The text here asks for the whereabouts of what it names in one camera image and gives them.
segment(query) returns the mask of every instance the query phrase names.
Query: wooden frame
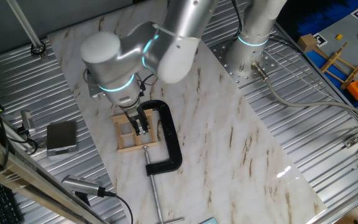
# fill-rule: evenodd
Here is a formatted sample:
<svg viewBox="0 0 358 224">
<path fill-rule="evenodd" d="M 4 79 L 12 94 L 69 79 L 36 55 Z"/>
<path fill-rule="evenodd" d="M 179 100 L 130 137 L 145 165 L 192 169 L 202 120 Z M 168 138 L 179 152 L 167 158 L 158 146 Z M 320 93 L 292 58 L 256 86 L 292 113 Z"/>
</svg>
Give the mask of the wooden frame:
<svg viewBox="0 0 358 224">
<path fill-rule="evenodd" d="M 135 134 L 135 130 L 133 128 L 131 128 L 131 133 L 128 133 L 128 134 L 121 133 L 121 125 L 129 123 L 129 120 L 126 115 L 122 114 L 122 115 L 117 115 L 117 116 L 111 117 L 112 121 L 116 125 L 116 133 L 117 133 L 117 140 L 118 140 L 118 152 L 130 152 L 133 150 L 142 149 L 143 146 L 152 147 L 152 146 L 158 145 L 158 142 L 155 140 L 155 136 L 154 136 L 152 112 L 153 112 L 153 109 L 144 111 L 144 113 L 146 114 L 146 117 L 149 121 L 149 126 L 150 126 L 149 133 L 150 133 L 150 137 L 152 140 L 152 142 L 146 143 L 146 144 L 142 144 L 142 141 L 140 140 L 140 136 L 137 136 Z M 132 136 L 134 138 L 135 146 L 125 147 L 124 138 L 130 137 L 130 136 Z"/>
<path fill-rule="evenodd" d="M 358 66 L 353 66 L 351 65 L 350 63 L 348 63 L 347 61 L 341 59 L 339 56 L 341 56 L 342 54 L 342 51 L 343 49 L 346 47 L 346 45 L 349 44 L 349 41 L 347 41 L 337 52 L 335 52 L 335 54 L 331 57 L 331 58 L 328 58 L 328 57 L 324 57 L 323 52 L 319 50 L 317 50 L 316 52 L 318 54 L 320 54 L 322 57 L 324 57 L 327 62 L 321 67 L 321 71 L 323 73 L 327 73 L 328 75 L 334 77 L 336 80 L 340 81 L 342 83 L 341 85 L 341 89 L 342 90 L 345 90 L 350 83 L 352 83 L 353 79 L 355 79 L 355 77 L 358 75 Z M 334 65 L 335 67 L 337 67 L 338 69 L 340 69 L 336 64 L 335 64 L 335 61 L 338 60 L 340 62 L 342 62 L 343 64 L 347 65 L 348 67 L 352 68 L 353 69 L 353 72 L 348 76 L 348 78 L 343 81 L 341 80 L 339 77 L 337 77 L 336 75 L 332 74 L 330 71 L 328 71 L 328 68 L 332 65 Z"/>
</svg>

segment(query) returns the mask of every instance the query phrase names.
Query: gray cable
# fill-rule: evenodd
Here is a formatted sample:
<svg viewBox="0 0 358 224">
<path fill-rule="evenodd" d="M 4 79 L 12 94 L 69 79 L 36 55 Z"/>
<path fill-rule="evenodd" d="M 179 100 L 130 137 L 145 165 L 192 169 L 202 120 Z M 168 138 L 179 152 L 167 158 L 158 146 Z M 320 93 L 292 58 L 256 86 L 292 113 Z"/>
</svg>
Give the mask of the gray cable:
<svg viewBox="0 0 358 224">
<path fill-rule="evenodd" d="M 322 101 L 322 102 L 314 102 L 314 103 L 291 103 L 291 102 L 285 101 L 283 98 L 281 98 L 276 93 L 276 91 L 273 89 L 273 86 L 270 83 L 269 79 L 266 79 L 265 83 L 268 86 L 268 88 L 270 89 L 270 91 L 272 92 L 273 96 L 276 97 L 276 99 L 279 102 L 281 102 L 282 104 L 284 104 L 284 105 L 292 106 L 292 107 L 309 107 L 309 106 L 320 106 L 320 105 L 339 106 L 341 108 L 351 110 L 351 111 L 353 111 L 353 112 L 358 114 L 358 109 L 357 108 L 354 108 L 353 106 L 346 105 L 344 103 L 338 103 L 338 102 Z"/>
</svg>

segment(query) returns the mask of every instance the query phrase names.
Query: metal rod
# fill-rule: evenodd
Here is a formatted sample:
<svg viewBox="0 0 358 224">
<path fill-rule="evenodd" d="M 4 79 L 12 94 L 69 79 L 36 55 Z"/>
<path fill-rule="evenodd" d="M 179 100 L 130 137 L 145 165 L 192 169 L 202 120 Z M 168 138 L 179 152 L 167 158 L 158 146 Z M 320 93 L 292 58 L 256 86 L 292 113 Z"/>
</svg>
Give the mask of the metal rod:
<svg viewBox="0 0 358 224">
<path fill-rule="evenodd" d="M 167 222 L 166 222 L 166 223 L 164 223 L 164 224 L 172 224 L 172 223 L 177 223 L 177 222 L 182 222 L 182 221 L 185 221 L 185 217 L 176 218 L 176 219 L 173 219 L 173 220 L 167 221 Z"/>
<path fill-rule="evenodd" d="M 24 31 L 29 36 L 34 47 L 36 49 L 43 48 L 44 47 L 43 44 L 41 43 L 40 39 L 37 37 L 37 34 L 35 34 L 34 30 L 32 29 L 29 21 L 25 17 L 17 1 L 16 0 L 6 0 L 6 1 L 8 5 L 11 7 L 15 16 L 17 17 L 17 20 L 19 20 L 20 24 L 22 24 Z"/>
<path fill-rule="evenodd" d="M 148 148 L 149 148 L 148 146 L 143 146 L 144 155 L 146 156 L 146 162 L 147 162 L 147 164 L 151 164 L 149 152 L 147 152 Z M 164 220 L 162 219 L 160 201 L 158 200 L 157 188 L 155 186 L 154 175 L 150 175 L 150 180 L 152 182 L 152 188 L 153 188 L 155 206 L 157 207 L 158 219 L 160 220 L 160 224 L 164 224 Z"/>
</svg>

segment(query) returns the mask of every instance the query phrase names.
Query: robotic arm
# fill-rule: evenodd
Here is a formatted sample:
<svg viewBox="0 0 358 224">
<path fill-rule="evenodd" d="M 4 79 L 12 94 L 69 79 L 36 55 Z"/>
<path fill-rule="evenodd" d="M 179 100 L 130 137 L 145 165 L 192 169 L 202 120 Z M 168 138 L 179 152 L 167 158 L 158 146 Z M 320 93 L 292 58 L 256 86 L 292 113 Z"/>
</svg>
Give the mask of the robotic arm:
<svg viewBox="0 0 358 224">
<path fill-rule="evenodd" d="M 252 35 L 245 33 L 241 37 L 247 40 L 254 33 L 259 34 L 261 30 L 264 35 L 262 39 L 267 40 L 275 18 L 285 1 L 254 0 L 255 7 L 247 11 L 249 15 L 253 15 L 253 18 L 245 17 L 248 19 L 244 27 L 249 26 L 248 21 L 253 20 L 257 21 L 256 26 L 249 27 Z M 137 135 L 145 134 L 149 124 L 140 106 L 140 88 L 135 73 L 142 68 L 147 68 L 165 83 L 182 80 L 190 71 L 200 38 L 218 2 L 219 0 L 173 0 L 162 26 L 146 22 L 122 39 L 109 32 L 98 32 L 83 42 L 81 57 L 91 76 L 109 101 L 119 105 L 125 112 Z M 264 41 L 262 39 L 259 35 L 256 41 Z M 254 54 L 255 52 L 261 54 L 260 48 L 263 49 L 264 43 L 246 45 L 245 48 L 239 47 L 245 52 L 228 52 L 236 58 L 235 66 L 240 65 L 239 73 L 245 72 L 241 75 L 246 75 L 251 70 L 251 61 L 258 60 L 258 56 Z"/>
</svg>

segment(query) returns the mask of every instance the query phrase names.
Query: blue object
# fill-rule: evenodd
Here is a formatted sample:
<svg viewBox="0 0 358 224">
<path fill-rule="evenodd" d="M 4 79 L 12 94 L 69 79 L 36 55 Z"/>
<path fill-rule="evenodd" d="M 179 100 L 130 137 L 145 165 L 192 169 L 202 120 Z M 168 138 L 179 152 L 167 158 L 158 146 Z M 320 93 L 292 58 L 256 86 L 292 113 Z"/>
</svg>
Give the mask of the blue object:
<svg viewBox="0 0 358 224">
<path fill-rule="evenodd" d="M 326 62 L 327 60 L 325 60 L 322 56 L 320 56 L 319 54 L 317 54 L 314 50 L 306 53 L 307 56 L 316 64 L 317 67 L 321 68 Z M 330 66 L 328 68 L 328 71 L 330 71 L 332 74 L 336 75 L 338 78 L 340 78 L 341 80 L 346 80 L 347 79 L 347 75 L 343 74 L 339 69 L 337 69 L 336 67 L 334 66 Z M 334 77 L 326 74 L 326 77 L 329 79 L 329 81 L 331 81 L 334 86 L 344 95 L 344 91 L 341 90 L 341 85 L 342 83 L 339 82 L 338 80 L 336 80 Z M 353 103 L 353 106 L 355 108 L 358 108 L 358 101 Z"/>
<path fill-rule="evenodd" d="M 300 36 L 315 34 L 343 19 L 358 8 L 358 0 L 331 1 L 330 6 L 322 8 L 319 12 L 305 16 L 297 21 Z"/>
<path fill-rule="evenodd" d="M 108 90 L 108 89 L 102 88 L 101 86 L 99 86 L 99 88 L 104 90 L 104 91 L 109 91 L 109 92 L 120 91 L 120 90 L 123 90 L 125 87 L 129 86 L 129 84 L 131 84 L 131 82 L 134 79 L 134 77 L 135 77 L 135 74 L 132 75 L 132 78 L 131 78 L 131 80 L 129 80 L 129 82 L 127 82 L 125 85 L 123 85 L 120 88 L 116 88 L 116 89 L 113 89 L 113 90 Z"/>
<path fill-rule="evenodd" d="M 215 218 L 210 218 L 209 220 L 206 220 L 205 222 L 200 224 L 218 224 L 218 223 L 216 222 Z"/>
</svg>

